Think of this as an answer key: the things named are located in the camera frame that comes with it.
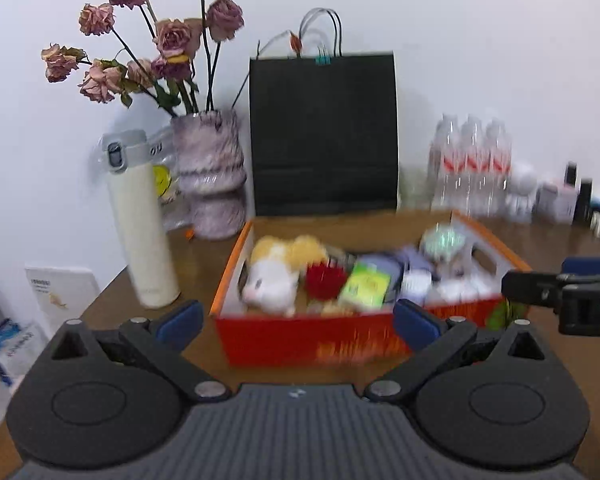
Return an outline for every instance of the brown tabletop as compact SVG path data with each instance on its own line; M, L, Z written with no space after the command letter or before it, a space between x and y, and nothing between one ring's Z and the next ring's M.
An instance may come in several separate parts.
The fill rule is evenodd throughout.
M600 255L600 241L587 230L533 224L519 226L499 220L485 222L504 243L535 270L557 272L565 257L574 254ZM216 286L234 240L187 242L182 232L171 234L171 248L182 286L183 298L196 298L211 305ZM159 317L166 310L140 306L124 270L87 309L82 318L94 329L112 328L134 316ZM591 424L576 458L576 465L590 480L600 480L600 338L558 334L557 319L549 309L533 308L531 321L562 359L589 402ZM242 382L353 383L363 386L393 367L396 360L366 365L305 368L232 368L226 362L211 322L185 350L184 355L232 388ZM0 426L0 480L20 465L9 433Z

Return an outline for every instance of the white wall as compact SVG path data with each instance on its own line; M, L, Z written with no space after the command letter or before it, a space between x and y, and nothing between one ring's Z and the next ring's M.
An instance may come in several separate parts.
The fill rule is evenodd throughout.
M142 98L128 112L90 103L75 87L82 74L46 82L39 52L50 42L92 58L118 50L112 35L78 30L84 2L104 1L0 0L0 303L23 319L37 312L25 264L87 267L101 287L123 268L91 151L104 132L151 133L167 120ZM235 1L246 28L222 48L216 104L233 99L258 39L330 6L342 16L347 52L395 52L403 164L423 163L443 111L497 114L515 136L516 158L556 175L576 160L600 184L600 0ZM198 0L152 2L160 17L199 15ZM139 11L117 9L116 19L136 54L153 57ZM238 108L244 117L246 95Z

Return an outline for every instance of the cardboard box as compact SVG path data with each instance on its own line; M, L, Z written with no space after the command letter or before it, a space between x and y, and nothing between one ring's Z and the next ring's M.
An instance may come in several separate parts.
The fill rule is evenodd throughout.
M319 317L297 314L293 318L247 314L240 298L246 262L254 244L264 235L284 239L310 234L321 242L352 252L394 250L418 244L427 229L448 224L467 236L462 258L471 266L491 267L494 279L513 268L530 270L491 232L478 222L449 212L373 212L331 217L255 218L242 230L234 246L211 308L224 351L235 366L290 366L364 362L379 357L405 355L409 349L392 327L389 312L352 317ZM487 259L485 266L477 261ZM488 300L434 306L445 319L465 316L479 326L500 303Z

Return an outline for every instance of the vase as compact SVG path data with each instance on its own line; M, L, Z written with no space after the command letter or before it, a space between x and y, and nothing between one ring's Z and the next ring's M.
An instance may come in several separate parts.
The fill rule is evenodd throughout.
M200 112L172 119L178 184L199 238L236 234L246 219L244 155L233 112Z

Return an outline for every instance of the white tumbler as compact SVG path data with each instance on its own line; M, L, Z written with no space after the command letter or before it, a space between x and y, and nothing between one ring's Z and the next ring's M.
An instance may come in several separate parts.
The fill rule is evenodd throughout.
M155 192L154 167L142 130L102 137L109 194L118 236L138 300L166 306L180 295Z

